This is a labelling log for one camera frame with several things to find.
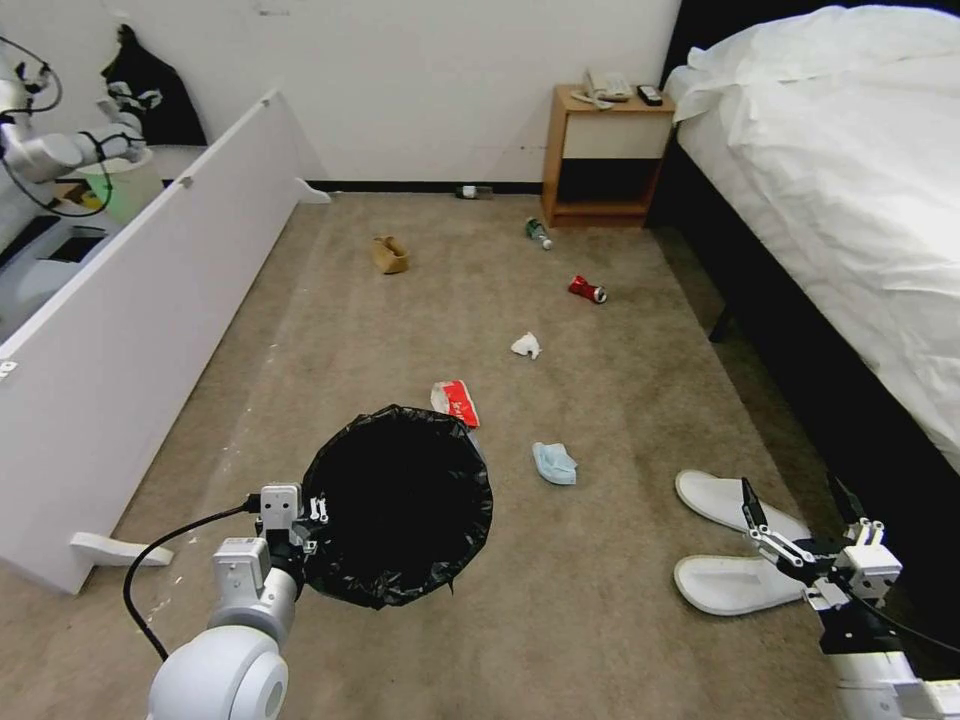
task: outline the red can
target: red can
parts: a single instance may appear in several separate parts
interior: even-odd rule
[[[567,288],[574,295],[581,295],[587,300],[592,300],[597,305],[603,305],[607,301],[607,291],[602,285],[591,285],[583,275],[576,275]]]

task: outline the panel foot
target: panel foot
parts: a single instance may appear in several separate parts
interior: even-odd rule
[[[70,547],[93,561],[94,565],[129,567],[147,546],[114,540],[94,533],[74,533],[70,540]],[[173,560],[173,552],[159,547],[147,555],[141,565],[157,567],[169,565],[171,560]]]
[[[330,196],[323,190],[314,190],[303,178],[294,178],[300,188],[300,202],[307,205],[329,205]]]

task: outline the white slipper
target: white slipper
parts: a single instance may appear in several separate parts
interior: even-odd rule
[[[711,615],[746,615],[803,598],[803,583],[761,557],[692,555],[673,568],[680,594]]]
[[[747,532],[743,517],[743,485],[739,478],[718,478],[700,470],[677,473],[677,495],[694,512],[728,528]],[[761,502],[771,530],[788,540],[810,537],[810,528],[775,507]]]

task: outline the white wall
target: white wall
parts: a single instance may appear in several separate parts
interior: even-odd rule
[[[679,0],[3,0],[66,83],[45,129],[100,122],[118,18],[176,67],[208,134],[280,83],[315,180],[539,181],[550,90],[583,66],[656,82]],[[163,170],[185,160],[166,153]]]

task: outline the nightstand drawer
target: nightstand drawer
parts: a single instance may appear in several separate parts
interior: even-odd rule
[[[563,157],[659,158],[670,127],[670,115],[572,114],[567,118]]]

